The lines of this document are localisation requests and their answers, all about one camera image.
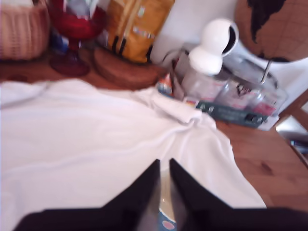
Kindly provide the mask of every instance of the round wooden board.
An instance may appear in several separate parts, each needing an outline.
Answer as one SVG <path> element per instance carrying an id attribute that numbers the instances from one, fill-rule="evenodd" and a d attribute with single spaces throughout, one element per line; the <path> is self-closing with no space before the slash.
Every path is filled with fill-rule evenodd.
<path id="1" fill-rule="evenodd" d="M 110 51 L 96 48 L 94 62 L 99 73 L 118 86 L 138 90 L 153 86 L 166 70 L 154 64 L 134 64 Z"/>

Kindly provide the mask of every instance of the wicker basket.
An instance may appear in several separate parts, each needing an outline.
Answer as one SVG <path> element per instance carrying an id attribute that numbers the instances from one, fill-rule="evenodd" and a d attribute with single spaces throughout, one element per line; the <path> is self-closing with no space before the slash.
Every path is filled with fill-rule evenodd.
<path id="1" fill-rule="evenodd" d="M 0 60 L 29 60 L 47 48 L 50 23 L 45 0 L 33 7 L 1 5 Z"/>

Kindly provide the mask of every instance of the white fabric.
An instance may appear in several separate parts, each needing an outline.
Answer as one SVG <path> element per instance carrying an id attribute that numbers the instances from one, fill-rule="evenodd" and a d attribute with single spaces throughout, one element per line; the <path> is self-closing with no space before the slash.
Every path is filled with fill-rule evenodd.
<path id="1" fill-rule="evenodd" d="M 154 88 L 97 90 L 75 79 L 23 85 L 30 95 L 45 91 L 24 101 L 16 98 L 20 83 L 1 86 L 1 97 L 16 102 L 1 100 L 2 231 L 46 208 L 100 207 L 155 159 L 164 170 L 175 158 L 233 207 L 265 207 L 229 139 L 201 111 Z"/>

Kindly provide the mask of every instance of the plastic container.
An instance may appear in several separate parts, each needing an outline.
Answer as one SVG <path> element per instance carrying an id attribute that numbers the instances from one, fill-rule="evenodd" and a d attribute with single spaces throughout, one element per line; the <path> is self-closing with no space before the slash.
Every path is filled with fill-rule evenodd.
<path id="1" fill-rule="evenodd" d="M 68 50 L 68 39 L 61 36 L 54 28 L 51 30 L 51 48 L 60 54 L 65 54 Z"/>
<path id="2" fill-rule="evenodd" d="M 276 116 L 287 98 L 287 93 L 282 89 L 262 90 L 259 97 L 250 102 L 247 109 L 265 116 Z"/>
<path id="3" fill-rule="evenodd" d="M 226 85 L 228 75 L 220 72 L 216 76 L 208 76 L 193 68 L 187 71 L 182 81 L 186 94 L 204 101 L 213 102 Z"/>
<path id="4" fill-rule="evenodd" d="M 265 70 L 239 55 L 227 56 L 222 71 L 230 79 L 215 99 L 215 103 L 221 105 L 237 109 L 255 108 L 265 98 L 263 90 L 275 91 L 278 88 L 277 79 L 271 73 L 261 84 Z"/>

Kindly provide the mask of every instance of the white wall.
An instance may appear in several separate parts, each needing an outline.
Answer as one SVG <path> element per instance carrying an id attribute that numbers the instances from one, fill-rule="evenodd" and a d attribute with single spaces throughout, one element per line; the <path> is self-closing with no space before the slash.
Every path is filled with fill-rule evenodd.
<path id="1" fill-rule="evenodd" d="M 308 113 L 308 102 L 305 103 L 304 106 L 302 106 L 302 110 Z"/>
<path id="2" fill-rule="evenodd" d="M 179 49 L 184 43 L 198 43 L 202 28 L 218 17 L 233 19 L 237 0 L 176 0 L 170 15 L 157 38 L 151 58 L 160 61 L 171 49 Z M 266 62 L 250 54 L 241 43 L 233 52 L 240 53 L 253 62 L 266 66 Z M 270 72 L 289 94 L 282 109 L 308 89 L 308 58 L 288 63 L 272 64 Z"/>

